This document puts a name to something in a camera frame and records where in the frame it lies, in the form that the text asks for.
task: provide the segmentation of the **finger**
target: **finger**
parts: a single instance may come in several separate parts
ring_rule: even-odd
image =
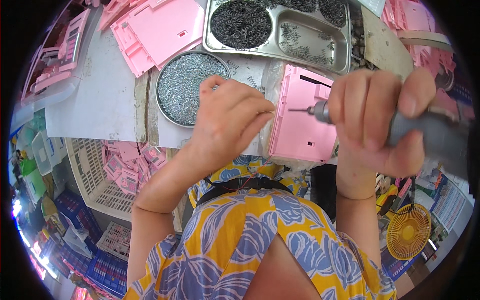
[[[243,131],[240,142],[238,143],[238,152],[243,152],[252,142],[253,138],[260,132],[265,124],[274,117],[271,112],[258,114],[255,119]]]
[[[398,110],[407,118],[418,117],[433,101],[435,80],[430,71],[417,68],[405,80],[398,98]]]
[[[346,84],[346,76],[338,78],[333,82],[332,89],[330,90],[330,95],[328,96],[328,113],[333,124],[339,124],[344,122],[343,102],[345,98]]]
[[[415,175],[421,168],[425,152],[423,150],[423,133],[417,130],[408,132],[390,149],[382,174],[396,177]]]
[[[227,108],[233,108],[249,97],[264,98],[264,95],[259,90],[234,79],[227,80],[216,91],[219,95],[223,95],[223,97],[219,97],[218,101]]]
[[[245,128],[263,112],[275,110],[275,105],[265,98],[249,97],[236,105],[231,111],[233,128]]]
[[[200,96],[204,96],[204,95],[208,95],[208,94],[211,94],[213,93],[213,88],[216,86],[216,85],[222,85],[226,82],[225,79],[223,79],[221,76],[218,76],[218,75],[212,75],[210,77],[208,77],[207,79],[203,80],[203,82],[200,84],[200,87],[199,87],[199,93],[200,93]]]
[[[363,115],[373,71],[361,70],[348,75],[345,85],[345,130],[350,140],[363,142]]]
[[[367,149],[377,151],[385,144],[401,88],[402,82],[391,72],[372,75],[363,117],[363,145]]]

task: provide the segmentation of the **yellow and blue dress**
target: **yellow and blue dress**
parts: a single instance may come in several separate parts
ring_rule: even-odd
[[[240,156],[212,174],[212,182],[247,177],[265,164]],[[280,179],[283,166],[267,163],[256,176]],[[294,195],[280,190],[241,190],[197,207],[178,240],[157,243],[146,276],[132,283],[124,299],[242,299],[275,235],[281,236],[323,300],[394,299],[385,275],[346,234],[336,232],[326,213],[300,198],[301,176],[283,179]],[[195,200],[210,189],[204,180],[189,190]]]

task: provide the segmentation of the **fingernail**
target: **fingernail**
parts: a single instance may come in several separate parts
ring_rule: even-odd
[[[367,139],[365,141],[365,147],[370,151],[377,151],[378,149],[380,149],[380,146],[377,143],[377,141],[373,139]]]
[[[410,95],[404,95],[403,101],[400,102],[400,109],[406,117],[413,117],[415,114],[415,106],[417,101]]]

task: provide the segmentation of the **yellow fan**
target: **yellow fan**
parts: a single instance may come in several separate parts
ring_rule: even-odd
[[[394,215],[387,229],[387,248],[399,260],[408,260],[425,247],[430,238],[432,221],[428,211],[420,204],[403,206]]]

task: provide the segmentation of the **wrist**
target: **wrist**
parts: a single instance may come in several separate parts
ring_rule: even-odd
[[[336,169],[337,192],[353,200],[375,196],[376,172],[353,159],[346,149],[338,150]]]

